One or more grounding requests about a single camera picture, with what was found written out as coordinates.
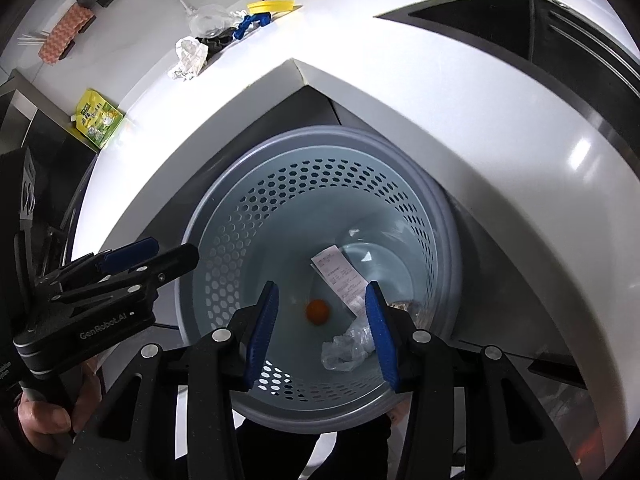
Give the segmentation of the person's left hand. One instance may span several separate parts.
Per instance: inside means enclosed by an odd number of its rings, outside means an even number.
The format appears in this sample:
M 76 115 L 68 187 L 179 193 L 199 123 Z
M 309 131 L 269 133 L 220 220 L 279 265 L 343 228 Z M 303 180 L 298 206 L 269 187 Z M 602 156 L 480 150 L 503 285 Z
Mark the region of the person's left hand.
M 72 414 L 44 401 L 30 400 L 26 393 L 17 409 L 23 434 L 40 452 L 64 457 L 70 449 L 70 433 L 79 434 L 102 400 L 99 359 L 82 364 L 82 384 Z

